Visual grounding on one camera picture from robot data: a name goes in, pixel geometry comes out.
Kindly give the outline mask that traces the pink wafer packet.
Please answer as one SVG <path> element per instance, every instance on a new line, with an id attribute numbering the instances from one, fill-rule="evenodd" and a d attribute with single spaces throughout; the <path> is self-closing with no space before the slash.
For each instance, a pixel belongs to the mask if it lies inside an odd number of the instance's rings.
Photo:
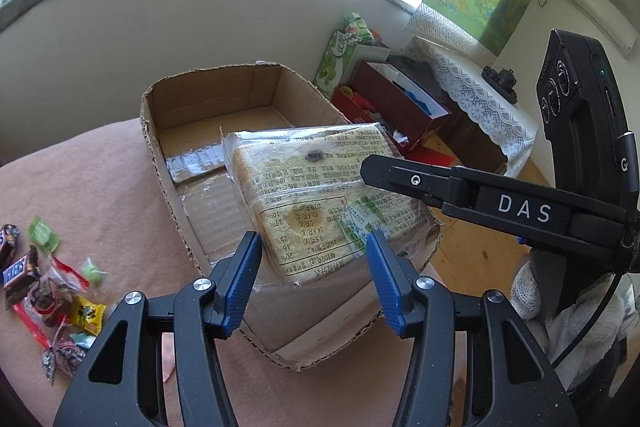
<path id="1" fill-rule="evenodd" d="M 176 366 L 173 333 L 163 333 L 160 336 L 160 355 L 162 356 L 163 382 L 167 383 Z"/>

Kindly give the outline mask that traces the large cracker packet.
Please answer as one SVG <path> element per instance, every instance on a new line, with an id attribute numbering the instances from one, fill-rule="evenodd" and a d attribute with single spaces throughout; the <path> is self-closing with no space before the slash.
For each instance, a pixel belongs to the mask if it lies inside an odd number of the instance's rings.
<path id="1" fill-rule="evenodd" d="M 362 181 L 368 156 L 399 156 L 380 124 L 232 132 L 222 145 L 270 261 L 292 285 L 362 257 L 375 230 L 411 256 L 437 231 L 423 202 Z"/>

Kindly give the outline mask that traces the pale green candy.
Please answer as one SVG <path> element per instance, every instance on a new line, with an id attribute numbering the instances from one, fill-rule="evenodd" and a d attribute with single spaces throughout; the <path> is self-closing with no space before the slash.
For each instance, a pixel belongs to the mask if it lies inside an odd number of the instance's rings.
<path id="1" fill-rule="evenodd" d="M 94 287 L 100 288 L 104 285 L 108 273 L 102 270 L 99 265 L 90 258 L 86 258 L 81 265 L 81 274 Z"/>

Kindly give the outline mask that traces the yellow candy packet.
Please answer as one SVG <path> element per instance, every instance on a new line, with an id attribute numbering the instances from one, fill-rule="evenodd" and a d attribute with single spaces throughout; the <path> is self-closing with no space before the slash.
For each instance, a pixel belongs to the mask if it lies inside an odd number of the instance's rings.
<path id="1" fill-rule="evenodd" d="M 88 334 L 99 335 L 103 329 L 104 313 L 106 306 L 102 303 L 93 303 L 82 296 L 75 296 L 70 305 L 70 323 L 82 329 Z"/>

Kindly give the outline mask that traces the red-edged dried fruit bag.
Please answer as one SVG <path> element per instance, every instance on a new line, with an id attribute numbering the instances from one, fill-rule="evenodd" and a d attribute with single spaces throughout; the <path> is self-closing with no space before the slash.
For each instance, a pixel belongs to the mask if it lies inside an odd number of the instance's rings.
<path id="1" fill-rule="evenodd" d="M 78 329 L 66 319 L 49 331 L 34 312 L 27 310 L 25 303 L 17 303 L 12 309 L 40 344 L 41 366 L 47 382 L 53 385 L 58 373 L 73 377 L 96 341 L 96 336 Z"/>

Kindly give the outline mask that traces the green candy wrapper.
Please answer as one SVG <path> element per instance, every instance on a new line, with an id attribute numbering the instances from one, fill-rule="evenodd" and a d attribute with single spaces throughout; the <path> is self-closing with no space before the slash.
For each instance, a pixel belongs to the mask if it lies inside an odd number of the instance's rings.
<path id="1" fill-rule="evenodd" d="M 60 246 L 61 239 L 58 233 L 53 231 L 50 225 L 39 216 L 32 219 L 27 232 L 32 243 L 45 255 L 54 254 L 58 246 Z"/>

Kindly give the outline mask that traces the brown Snickers bar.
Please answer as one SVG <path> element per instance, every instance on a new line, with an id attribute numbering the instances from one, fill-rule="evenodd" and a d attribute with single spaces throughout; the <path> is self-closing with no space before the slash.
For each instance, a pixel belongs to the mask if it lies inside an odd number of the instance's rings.
<path id="1" fill-rule="evenodd" d="M 2 277 L 6 309 L 11 309 L 20 303 L 27 296 L 32 285 L 40 280 L 37 247 L 30 245 L 27 254 L 6 268 Z"/>

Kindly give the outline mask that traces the white lace tablecloth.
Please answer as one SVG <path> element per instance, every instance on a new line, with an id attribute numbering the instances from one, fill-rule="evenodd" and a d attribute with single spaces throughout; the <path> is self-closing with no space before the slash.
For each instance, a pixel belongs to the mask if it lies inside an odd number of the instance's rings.
<path id="1" fill-rule="evenodd" d="M 506 101 L 467 58 L 418 37 L 405 56 L 430 66 L 452 109 L 437 132 L 463 165 L 516 178 L 532 153 L 538 122 Z"/>

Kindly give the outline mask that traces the open cardboard box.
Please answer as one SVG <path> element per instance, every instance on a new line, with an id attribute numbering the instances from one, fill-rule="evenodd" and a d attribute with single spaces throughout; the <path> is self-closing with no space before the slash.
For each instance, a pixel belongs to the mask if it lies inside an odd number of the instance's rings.
<path id="1" fill-rule="evenodd" d="M 361 163 L 396 156 L 380 124 L 351 124 L 277 63 L 197 69 L 142 96 L 142 131 L 178 233 L 202 272 L 248 231 L 262 262 L 240 329 L 277 365 L 302 371 L 380 316 L 369 233 L 424 269 L 440 226 L 416 199 L 367 186 Z"/>

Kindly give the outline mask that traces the dark red gift box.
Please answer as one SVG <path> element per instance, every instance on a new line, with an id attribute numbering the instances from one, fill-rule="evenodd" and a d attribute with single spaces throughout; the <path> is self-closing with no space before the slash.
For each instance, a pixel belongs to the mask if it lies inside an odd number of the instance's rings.
<path id="1" fill-rule="evenodd" d="M 418 145 L 450 116 L 444 104 L 392 64 L 361 62 L 350 87 L 406 138 L 403 148 Z"/>

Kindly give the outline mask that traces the red shoe box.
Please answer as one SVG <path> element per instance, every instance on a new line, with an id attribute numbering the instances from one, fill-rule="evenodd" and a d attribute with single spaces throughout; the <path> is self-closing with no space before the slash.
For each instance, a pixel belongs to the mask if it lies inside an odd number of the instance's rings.
<path id="1" fill-rule="evenodd" d="M 378 122 L 384 128 L 398 152 L 408 160 L 442 167 L 451 167 L 456 162 L 456 158 L 434 150 L 434 148 L 426 147 L 420 142 L 410 143 L 409 139 L 387 122 L 366 98 L 363 98 L 356 91 L 352 91 L 348 86 L 336 89 L 332 95 L 331 103 L 352 124 Z"/>

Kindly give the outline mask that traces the white air conditioner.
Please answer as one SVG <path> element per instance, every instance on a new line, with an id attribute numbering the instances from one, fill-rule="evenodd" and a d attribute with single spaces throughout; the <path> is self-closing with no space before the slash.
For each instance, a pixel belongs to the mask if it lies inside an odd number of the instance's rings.
<path id="1" fill-rule="evenodd" d="M 586 13 L 615 44 L 623 57 L 628 57 L 639 34 L 626 16 L 608 0 L 570 0 Z"/>

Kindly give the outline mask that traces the green gift bag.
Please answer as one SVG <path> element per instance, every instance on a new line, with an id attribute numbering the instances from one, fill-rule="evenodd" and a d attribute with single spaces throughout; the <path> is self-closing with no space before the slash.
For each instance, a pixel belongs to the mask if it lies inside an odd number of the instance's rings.
<path id="1" fill-rule="evenodd" d="M 343 17 L 343 28 L 335 29 L 314 76 L 314 85 L 329 100 L 334 91 L 349 82 L 360 62 L 384 63 L 390 48 L 355 12 Z"/>

